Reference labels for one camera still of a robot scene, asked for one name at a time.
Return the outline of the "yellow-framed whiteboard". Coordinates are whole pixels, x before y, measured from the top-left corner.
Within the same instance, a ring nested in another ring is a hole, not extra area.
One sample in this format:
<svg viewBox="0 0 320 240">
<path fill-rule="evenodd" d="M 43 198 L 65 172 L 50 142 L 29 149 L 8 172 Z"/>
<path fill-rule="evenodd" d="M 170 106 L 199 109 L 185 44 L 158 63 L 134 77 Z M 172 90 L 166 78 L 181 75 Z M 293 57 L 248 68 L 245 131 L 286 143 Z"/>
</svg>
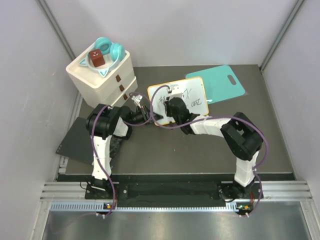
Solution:
<svg viewBox="0 0 320 240">
<path fill-rule="evenodd" d="M 168 97 L 168 90 L 172 85 L 179 85 L 183 90 L 183 101 L 187 109 L 194 114 L 206 116 L 209 113 L 203 79 L 201 77 L 192 77 L 166 83 L 151 85 L 147 88 L 148 97 L 153 99 L 153 112 L 162 115 L 159 120 L 160 125 L 168 125 L 175 121 L 166 116 L 164 102 Z"/>
</svg>

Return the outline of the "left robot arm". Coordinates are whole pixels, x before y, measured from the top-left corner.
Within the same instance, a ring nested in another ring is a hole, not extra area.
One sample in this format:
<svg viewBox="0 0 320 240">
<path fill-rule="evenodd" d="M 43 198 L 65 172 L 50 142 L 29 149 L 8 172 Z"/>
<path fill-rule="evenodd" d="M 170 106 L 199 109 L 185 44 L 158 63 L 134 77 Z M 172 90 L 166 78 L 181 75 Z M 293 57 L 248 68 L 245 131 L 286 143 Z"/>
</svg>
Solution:
<svg viewBox="0 0 320 240">
<path fill-rule="evenodd" d="M 112 174 L 111 139 L 128 140 L 133 132 L 132 127 L 150 122 L 150 112 L 145 104 L 135 111 L 127 106 L 111 107 L 101 103 L 94 108 L 85 125 L 91 137 L 94 179 L 108 180 Z"/>
</svg>

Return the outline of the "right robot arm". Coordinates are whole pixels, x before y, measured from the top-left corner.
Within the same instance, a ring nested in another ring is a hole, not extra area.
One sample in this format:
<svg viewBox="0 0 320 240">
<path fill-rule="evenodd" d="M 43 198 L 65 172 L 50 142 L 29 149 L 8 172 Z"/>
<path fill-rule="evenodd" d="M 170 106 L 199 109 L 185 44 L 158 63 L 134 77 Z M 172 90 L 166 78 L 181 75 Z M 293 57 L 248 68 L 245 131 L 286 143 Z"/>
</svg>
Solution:
<svg viewBox="0 0 320 240">
<path fill-rule="evenodd" d="M 192 113 L 185 102 L 178 97 L 164 102 L 165 113 L 172 117 L 186 135 L 212 135 L 224 138 L 231 152 L 236 156 L 233 192 L 245 198 L 252 191 L 254 166 L 262 147 L 263 138 L 255 125 L 243 112 L 232 117 L 212 118 Z"/>
</svg>

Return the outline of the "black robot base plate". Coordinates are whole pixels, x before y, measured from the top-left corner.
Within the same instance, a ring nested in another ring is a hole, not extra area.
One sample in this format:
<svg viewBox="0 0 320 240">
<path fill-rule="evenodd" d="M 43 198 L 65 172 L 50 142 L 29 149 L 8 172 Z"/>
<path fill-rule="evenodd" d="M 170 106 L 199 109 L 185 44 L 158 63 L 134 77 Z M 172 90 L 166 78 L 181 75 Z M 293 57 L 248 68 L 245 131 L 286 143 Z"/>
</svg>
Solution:
<svg viewBox="0 0 320 240">
<path fill-rule="evenodd" d="M 231 183 L 120 182 L 115 184 L 117 207 L 222 207 L 232 200 L 254 202 L 254 193 Z"/>
</svg>

